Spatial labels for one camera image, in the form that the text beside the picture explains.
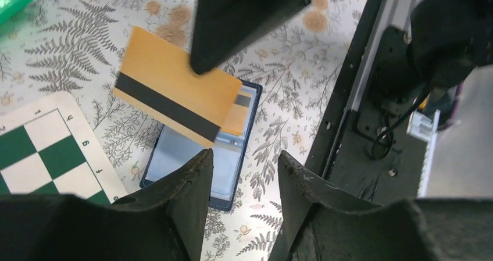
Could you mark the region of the gold credit card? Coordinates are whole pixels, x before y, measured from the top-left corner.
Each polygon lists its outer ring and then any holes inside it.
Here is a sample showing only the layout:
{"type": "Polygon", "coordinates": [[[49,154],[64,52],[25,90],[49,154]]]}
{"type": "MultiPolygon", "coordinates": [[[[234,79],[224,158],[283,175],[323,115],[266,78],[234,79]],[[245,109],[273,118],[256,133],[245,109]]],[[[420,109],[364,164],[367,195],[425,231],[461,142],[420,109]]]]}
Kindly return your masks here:
{"type": "Polygon", "coordinates": [[[251,99],[252,94],[249,92],[240,91],[238,93],[226,121],[221,128],[222,132],[236,136],[242,135],[248,117],[251,99]]]}
{"type": "Polygon", "coordinates": [[[242,86],[220,69],[195,74],[189,54],[134,27],[114,96],[204,148],[211,148],[242,86]]]}

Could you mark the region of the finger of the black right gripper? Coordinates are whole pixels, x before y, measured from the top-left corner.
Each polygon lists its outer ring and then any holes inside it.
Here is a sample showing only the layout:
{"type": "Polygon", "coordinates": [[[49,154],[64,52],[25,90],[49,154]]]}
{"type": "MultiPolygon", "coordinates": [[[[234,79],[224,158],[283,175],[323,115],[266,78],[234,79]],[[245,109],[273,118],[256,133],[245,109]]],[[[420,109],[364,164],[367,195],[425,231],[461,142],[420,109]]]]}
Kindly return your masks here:
{"type": "Polygon", "coordinates": [[[204,74],[282,25],[312,0],[198,0],[190,66],[204,74]]]}

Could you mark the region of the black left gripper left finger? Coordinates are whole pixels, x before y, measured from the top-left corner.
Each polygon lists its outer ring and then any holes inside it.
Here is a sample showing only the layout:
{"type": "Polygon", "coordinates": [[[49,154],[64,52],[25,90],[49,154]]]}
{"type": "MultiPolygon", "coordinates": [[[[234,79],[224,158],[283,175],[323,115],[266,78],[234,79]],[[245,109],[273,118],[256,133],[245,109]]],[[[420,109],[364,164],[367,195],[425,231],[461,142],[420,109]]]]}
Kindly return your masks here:
{"type": "Polygon", "coordinates": [[[213,177],[204,149],[111,205],[74,195],[1,196],[2,260],[199,260],[213,177]]]}

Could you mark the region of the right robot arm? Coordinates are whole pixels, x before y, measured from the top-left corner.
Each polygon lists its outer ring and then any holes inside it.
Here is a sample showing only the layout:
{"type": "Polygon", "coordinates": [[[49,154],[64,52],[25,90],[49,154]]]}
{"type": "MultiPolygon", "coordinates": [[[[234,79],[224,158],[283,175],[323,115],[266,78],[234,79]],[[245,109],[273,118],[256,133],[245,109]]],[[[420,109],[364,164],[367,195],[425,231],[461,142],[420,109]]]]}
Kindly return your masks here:
{"type": "MultiPolygon", "coordinates": [[[[283,24],[311,0],[198,0],[190,66],[204,74],[283,24]]],[[[423,0],[410,16],[408,59],[434,87],[492,64],[492,0],[423,0]]]]}

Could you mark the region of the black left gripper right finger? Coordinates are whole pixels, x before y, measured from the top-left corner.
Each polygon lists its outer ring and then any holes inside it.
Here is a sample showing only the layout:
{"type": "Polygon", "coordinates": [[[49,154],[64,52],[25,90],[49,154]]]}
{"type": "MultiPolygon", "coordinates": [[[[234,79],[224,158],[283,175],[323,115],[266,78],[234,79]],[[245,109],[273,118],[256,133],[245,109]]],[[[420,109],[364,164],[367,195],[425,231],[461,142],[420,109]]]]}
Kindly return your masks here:
{"type": "Polygon", "coordinates": [[[270,260],[491,260],[492,200],[404,199],[380,206],[282,151],[283,225],[270,260]]]}

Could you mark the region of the blue leather card holder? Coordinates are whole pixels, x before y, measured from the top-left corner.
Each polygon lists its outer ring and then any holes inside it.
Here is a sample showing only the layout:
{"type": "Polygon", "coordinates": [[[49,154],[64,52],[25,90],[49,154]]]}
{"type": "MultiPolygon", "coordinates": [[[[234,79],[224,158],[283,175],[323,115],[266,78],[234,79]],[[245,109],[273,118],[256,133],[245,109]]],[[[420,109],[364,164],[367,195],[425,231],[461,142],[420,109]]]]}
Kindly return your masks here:
{"type": "MultiPolygon", "coordinates": [[[[209,206],[225,212],[233,207],[249,136],[263,91],[263,87],[259,84],[244,80],[242,83],[241,89],[251,96],[248,100],[240,99],[240,103],[246,106],[248,114],[243,122],[242,134],[235,136],[220,131],[213,147],[213,179],[209,206]]],[[[145,188],[174,172],[202,149],[203,146],[163,126],[141,179],[140,187],[145,188]]]]}

